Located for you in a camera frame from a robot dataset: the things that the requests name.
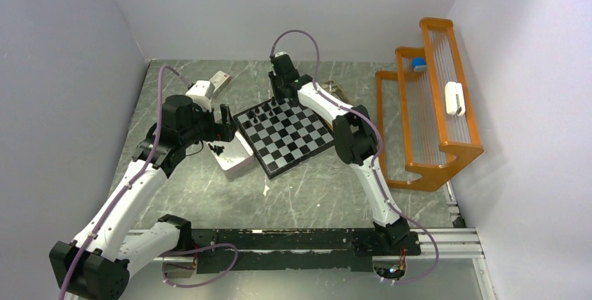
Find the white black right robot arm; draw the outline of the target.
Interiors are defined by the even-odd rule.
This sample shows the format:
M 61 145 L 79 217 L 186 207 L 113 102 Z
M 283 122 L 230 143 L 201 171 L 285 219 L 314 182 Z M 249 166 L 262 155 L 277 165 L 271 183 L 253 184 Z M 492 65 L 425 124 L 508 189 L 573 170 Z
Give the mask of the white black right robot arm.
M 329 123 L 337 156 L 362 184 L 375 227 L 373 239 L 361 243 L 362 250 L 376 255 L 405 253 L 410 227 L 388 190 L 378 161 L 380 134 L 366 107 L 353 107 L 328 93 L 311 76 L 300 75 L 286 52 L 271 54 L 270 62 L 274 97 L 303 105 Z

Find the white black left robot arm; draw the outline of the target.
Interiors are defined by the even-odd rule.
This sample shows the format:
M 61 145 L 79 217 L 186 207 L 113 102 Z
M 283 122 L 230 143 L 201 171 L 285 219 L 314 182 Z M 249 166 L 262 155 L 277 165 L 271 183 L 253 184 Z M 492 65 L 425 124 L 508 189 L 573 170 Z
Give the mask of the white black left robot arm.
M 91 222 L 68 243 L 58 241 L 50 263 L 59 299 L 118 299 L 131 277 L 154 258 L 196 248 L 191 223 L 167 214 L 138 239 L 124 241 L 133 221 L 162 188 L 186 150 L 205 142 L 230 142 L 237 126 L 226 104 L 221 121 L 187 95 L 159 97 L 156 123 L 139 143 L 124 177 Z

